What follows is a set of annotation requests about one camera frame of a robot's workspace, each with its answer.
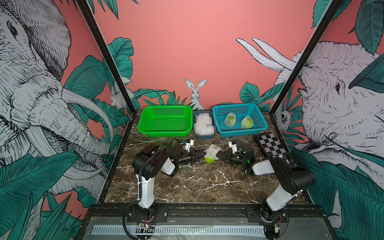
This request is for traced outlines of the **custard apple with dark spots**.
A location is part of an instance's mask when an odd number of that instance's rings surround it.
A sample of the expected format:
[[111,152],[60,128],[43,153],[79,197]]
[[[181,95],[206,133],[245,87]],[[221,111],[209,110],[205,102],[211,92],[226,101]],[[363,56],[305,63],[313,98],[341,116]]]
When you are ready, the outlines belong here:
[[233,127],[236,124],[236,118],[230,116],[226,119],[226,125],[229,127]]

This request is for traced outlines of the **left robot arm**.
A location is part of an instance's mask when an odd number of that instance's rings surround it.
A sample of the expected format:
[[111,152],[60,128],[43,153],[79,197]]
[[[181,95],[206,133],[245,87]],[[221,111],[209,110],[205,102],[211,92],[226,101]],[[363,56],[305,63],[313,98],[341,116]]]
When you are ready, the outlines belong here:
[[196,150],[194,140],[172,138],[168,147],[150,144],[132,161],[138,181],[138,198],[123,212],[127,222],[149,223],[156,218],[155,178],[161,172],[174,177],[182,164],[193,164],[204,158],[205,151]]

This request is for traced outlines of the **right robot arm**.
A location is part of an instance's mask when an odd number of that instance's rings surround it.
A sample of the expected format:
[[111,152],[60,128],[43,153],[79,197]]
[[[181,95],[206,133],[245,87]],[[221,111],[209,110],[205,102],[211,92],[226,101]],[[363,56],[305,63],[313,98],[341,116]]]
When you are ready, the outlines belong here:
[[229,165],[239,165],[246,175],[277,177],[279,184],[273,193],[256,210],[246,211],[246,215],[259,222],[279,224],[288,218],[287,204],[312,186],[316,179],[292,152],[268,155],[262,150],[263,156],[256,158],[255,151],[250,144],[229,142],[229,149],[220,150],[218,156]]

